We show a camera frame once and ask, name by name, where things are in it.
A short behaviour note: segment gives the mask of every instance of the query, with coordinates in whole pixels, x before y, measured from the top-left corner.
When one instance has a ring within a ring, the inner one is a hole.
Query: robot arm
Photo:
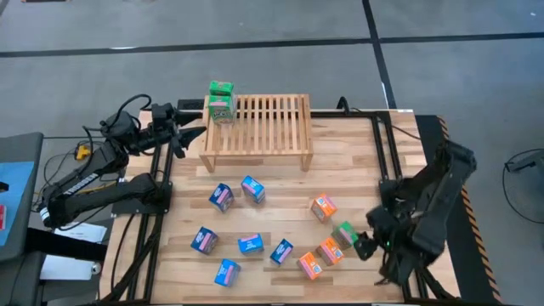
[[[446,140],[416,176],[381,184],[382,205],[366,214],[373,237],[362,233],[354,245],[359,257],[367,260],[378,246],[383,248],[380,274],[399,285],[413,269],[429,266],[444,251],[446,221],[475,170],[473,152]],[[417,208],[423,213],[416,216]]]
[[[45,226],[57,228],[73,221],[80,213],[104,207],[122,200],[138,199],[151,203],[162,195],[162,186],[148,174],[134,177],[128,183],[120,183],[90,194],[78,191],[107,173],[116,173],[128,164],[128,156],[138,156],[145,150],[170,143],[177,158],[184,158],[183,148],[203,133],[205,127],[190,127],[178,130],[195,120],[199,114],[183,113],[172,105],[151,106],[152,122],[147,128],[136,127],[126,111],[119,111],[105,122],[100,132],[106,141],[88,160],[42,193],[38,211]]]

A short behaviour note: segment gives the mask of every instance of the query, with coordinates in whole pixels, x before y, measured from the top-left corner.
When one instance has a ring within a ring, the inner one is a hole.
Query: yellow clamp
[[[85,157],[91,155],[91,150],[88,149],[86,145],[79,145],[76,150],[76,160],[81,161],[85,159]]]

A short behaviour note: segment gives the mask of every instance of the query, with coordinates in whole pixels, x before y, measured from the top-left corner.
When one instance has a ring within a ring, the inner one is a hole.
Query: green box
[[[235,84],[231,82],[212,81],[210,83],[210,94],[221,96],[233,96]]]
[[[359,239],[354,227],[348,221],[338,225],[331,236],[343,250],[350,248]]]
[[[210,116],[217,124],[232,124],[236,119],[235,103],[230,96],[211,95],[208,100]]]

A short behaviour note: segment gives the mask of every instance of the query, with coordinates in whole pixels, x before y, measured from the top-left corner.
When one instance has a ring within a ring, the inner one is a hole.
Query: wooden slatted rack
[[[204,101],[202,120],[207,135],[200,157],[207,170],[215,170],[218,157],[300,156],[308,171],[314,155],[307,94],[238,95],[237,119],[232,125],[213,122]]]

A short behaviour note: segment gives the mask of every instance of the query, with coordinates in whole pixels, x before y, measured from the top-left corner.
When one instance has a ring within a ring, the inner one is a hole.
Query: wooden leg
[[[312,162],[312,158],[314,157],[313,154],[308,154],[306,156],[302,156],[300,158],[301,160],[301,168],[304,172],[307,172],[309,170],[309,164]]]
[[[209,173],[215,171],[215,157],[209,158],[207,156],[201,156],[202,163],[206,166],[206,169]]]

